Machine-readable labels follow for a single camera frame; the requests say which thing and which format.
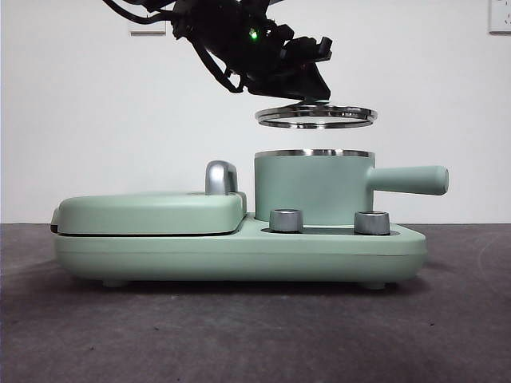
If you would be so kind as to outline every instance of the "black wire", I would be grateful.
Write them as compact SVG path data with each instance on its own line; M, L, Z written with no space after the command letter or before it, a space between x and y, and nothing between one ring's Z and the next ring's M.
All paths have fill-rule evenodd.
M143 18L141 16L136 16L135 14L128 12L127 10L119 6L117 3L115 3L114 0L103 0L103 2L123 18L127 18L128 20L135 22L137 24L148 25L154 24L155 22L174 22L175 20L178 19L176 14L171 10L159 10L160 12L159 14L155 14L150 18Z

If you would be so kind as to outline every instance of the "wall outlet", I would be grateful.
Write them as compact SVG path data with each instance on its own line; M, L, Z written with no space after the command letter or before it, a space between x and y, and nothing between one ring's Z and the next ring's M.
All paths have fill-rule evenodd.
M489 32L511 34L511 0L490 0Z
M151 14L143 6L129 6L129 12L136 16L148 18ZM154 24L142 25L135 22L129 23L129 32L132 35L162 35L167 33L167 22L155 22Z

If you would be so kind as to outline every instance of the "pot rim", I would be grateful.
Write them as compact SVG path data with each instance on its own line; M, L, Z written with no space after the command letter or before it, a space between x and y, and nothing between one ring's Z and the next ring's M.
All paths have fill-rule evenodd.
M288 157L288 156L341 156L341 157L365 157L374 158L373 152L346 149L284 149L259 152L256 158L261 157Z

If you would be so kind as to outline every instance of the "stainless steel rim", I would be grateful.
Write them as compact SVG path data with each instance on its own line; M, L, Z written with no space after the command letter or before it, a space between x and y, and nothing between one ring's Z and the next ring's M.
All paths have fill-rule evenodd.
M320 117L324 120L316 122L301 122L282 120L283 118ZM372 125L378 118L374 110L353 106L335 106L328 101L303 101L298 104L261 110L255 114L261 125L276 128L296 129L339 129L360 128ZM328 121L328 119L345 118L356 121Z
M343 150L343 149L291 149L291 150L271 150L269 152L259 152L255 154L256 158L285 156L344 156L374 158L374 153L363 152L360 150Z

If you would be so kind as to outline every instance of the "green pot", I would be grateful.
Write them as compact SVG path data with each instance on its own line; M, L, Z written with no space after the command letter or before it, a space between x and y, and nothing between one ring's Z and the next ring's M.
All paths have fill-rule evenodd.
M373 210L375 190L443 195L442 166L374 168L374 153L340 149L261 152L255 155L255 218L273 209L299 209L308 225L353 224L355 212Z

